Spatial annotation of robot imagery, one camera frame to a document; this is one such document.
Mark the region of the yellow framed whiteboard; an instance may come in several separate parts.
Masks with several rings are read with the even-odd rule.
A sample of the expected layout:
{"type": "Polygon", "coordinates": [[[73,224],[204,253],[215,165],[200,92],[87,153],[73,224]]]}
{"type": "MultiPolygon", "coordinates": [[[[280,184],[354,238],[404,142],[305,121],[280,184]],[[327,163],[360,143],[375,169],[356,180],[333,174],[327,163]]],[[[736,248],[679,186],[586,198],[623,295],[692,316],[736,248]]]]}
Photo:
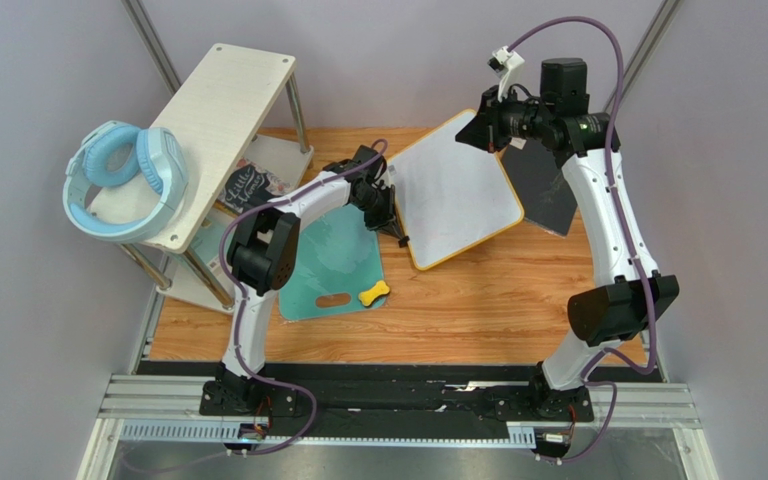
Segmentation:
{"type": "Polygon", "coordinates": [[[496,154],[459,143],[459,112],[387,160],[414,266],[429,270],[520,224],[525,215],[496,154]]]}

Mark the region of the yellow bone-shaped eraser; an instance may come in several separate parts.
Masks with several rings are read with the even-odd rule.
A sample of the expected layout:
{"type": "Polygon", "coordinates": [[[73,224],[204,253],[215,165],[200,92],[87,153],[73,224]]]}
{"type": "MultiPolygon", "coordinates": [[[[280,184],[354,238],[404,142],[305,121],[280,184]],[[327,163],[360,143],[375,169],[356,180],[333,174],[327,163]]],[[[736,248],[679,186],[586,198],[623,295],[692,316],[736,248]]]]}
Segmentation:
{"type": "Polygon", "coordinates": [[[386,283],[385,280],[378,280],[373,286],[370,288],[361,291],[358,295],[358,301],[364,308],[372,308],[373,305],[383,299],[386,298],[391,293],[390,286],[386,283]]]}

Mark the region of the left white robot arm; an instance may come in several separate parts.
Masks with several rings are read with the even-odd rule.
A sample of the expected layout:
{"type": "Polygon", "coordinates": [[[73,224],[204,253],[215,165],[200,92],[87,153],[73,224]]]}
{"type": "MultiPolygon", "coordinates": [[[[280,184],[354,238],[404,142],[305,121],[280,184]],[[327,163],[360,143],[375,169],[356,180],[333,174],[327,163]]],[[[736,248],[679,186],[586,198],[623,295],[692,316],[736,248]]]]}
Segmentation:
{"type": "Polygon", "coordinates": [[[396,212],[396,192],[387,180],[387,142],[360,146],[346,160],[328,164],[298,190],[270,200],[253,200],[219,241],[220,266],[234,285],[232,333],[213,380],[203,386],[199,412],[205,416],[247,416],[267,404],[270,393],[296,396],[299,386],[269,380],[266,336],[278,291],[292,276],[303,230],[325,214],[352,205],[364,225],[406,246],[409,238],[396,212]]]}

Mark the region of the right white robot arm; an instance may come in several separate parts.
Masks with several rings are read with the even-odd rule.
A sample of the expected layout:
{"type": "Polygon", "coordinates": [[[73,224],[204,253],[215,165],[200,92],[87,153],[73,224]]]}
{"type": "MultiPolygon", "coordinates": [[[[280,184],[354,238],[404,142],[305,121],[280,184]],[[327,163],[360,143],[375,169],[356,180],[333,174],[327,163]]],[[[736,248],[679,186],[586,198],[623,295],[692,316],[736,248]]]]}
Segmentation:
{"type": "Polygon", "coordinates": [[[586,63],[544,61],[539,94],[525,98],[515,83],[524,64],[518,54],[501,48],[488,64],[499,83],[482,93],[456,141],[496,153],[516,140],[533,140],[551,152],[577,202],[593,260],[594,288],[569,299],[570,330],[529,382],[530,409],[552,419],[583,399],[587,377],[605,355],[652,331],[679,284],[661,274],[638,229],[614,121],[589,110],[586,63]]]}

